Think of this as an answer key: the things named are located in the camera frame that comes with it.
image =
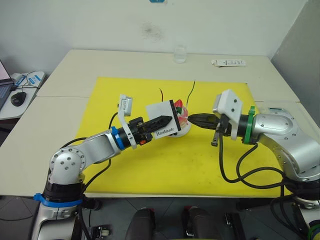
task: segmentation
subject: silver robotic arm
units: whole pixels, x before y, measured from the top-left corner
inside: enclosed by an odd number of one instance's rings
[[[78,239],[74,229],[78,224],[78,206],[85,204],[84,169],[111,159],[126,148],[135,149],[137,145],[150,142],[151,133],[172,120],[171,116],[159,116],[143,122],[142,117],[138,117],[126,123],[124,117],[130,116],[131,108],[132,98],[121,95],[117,115],[122,127],[112,127],[86,138],[81,144],[62,147],[53,154],[44,191],[34,196],[40,205],[32,240]]]
[[[242,137],[244,144],[260,142],[268,147],[285,174],[284,180],[289,183],[285,186],[294,193],[306,225],[320,223],[320,144],[305,134],[284,109],[269,108],[267,114],[255,115],[251,107],[245,115],[242,105],[229,89],[217,96],[214,114],[193,114],[188,120],[201,128],[215,130],[213,146],[218,146],[223,135],[233,140]]]

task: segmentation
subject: yellow mat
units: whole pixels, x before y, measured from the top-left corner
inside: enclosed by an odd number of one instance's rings
[[[79,137],[89,137],[108,128],[110,118],[117,112],[119,95],[133,97],[131,117],[148,121],[146,105],[164,100],[181,99],[185,104],[192,88],[191,81],[129,79],[99,77],[88,101],[80,128]],[[196,81],[190,96],[189,115],[211,113],[216,95],[232,89],[243,101],[243,113],[247,114],[254,100],[245,83],[218,83]],[[118,118],[112,124],[120,127]],[[227,183],[223,180],[218,163],[219,148],[211,146],[213,130],[191,126],[190,132],[180,138],[163,137],[133,150],[127,148],[112,159],[111,167],[99,176],[87,189],[93,193],[126,194],[177,194],[207,196],[275,197],[280,189],[253,189],[243,183]],[[244,145],[224,137],[224,167],[226,175],[234,179],[239,157],[252,146]],[[107,162],[94,164],[84,173],[88,181],[107,165]],[[272,152],[259,144],[259,147],[242,163],[241,173],[257,167],[276,167],[278,162]],[[279,182],[281,177],[271,171],[258,172],[247,178],[256,185]]]

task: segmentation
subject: white wall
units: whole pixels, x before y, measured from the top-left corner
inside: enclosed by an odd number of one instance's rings
[[[0,0],[9,72],[51,73],[70,49],[274,55],[307,0]]]
[[[320,1],[309,0],[272,63],[320,127]]]

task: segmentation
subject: blue clamp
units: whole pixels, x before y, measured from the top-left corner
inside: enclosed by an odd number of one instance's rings
[[[43,205],[51,208],[66,208],[66,207],[73,207],[73,206],[82,204],[82,199],[79,199],[77,201],[67,201],[67,202],[47,201],[44,199],[41,193],[36,193],[33,196],[33,200],[40,201]]]
[[[119,133],[118,129],[116,129],[115,126],[112,126],[111,129],[112,129],[111,134],[115,137],[115,140],[118,143],[118,147],[121,150],[125,150],[124,143],[122,142],[122,140],[121,140],[121,138],[120,138],[120,136],[118,134]]]

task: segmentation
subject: computer mouse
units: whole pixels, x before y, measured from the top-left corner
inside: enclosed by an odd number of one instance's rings
[[[26,99],[26,93],[24,91],[17,92],[16,94],[11,96],[11,103],[12,105],[19,107],[21,106],[25,99]]]

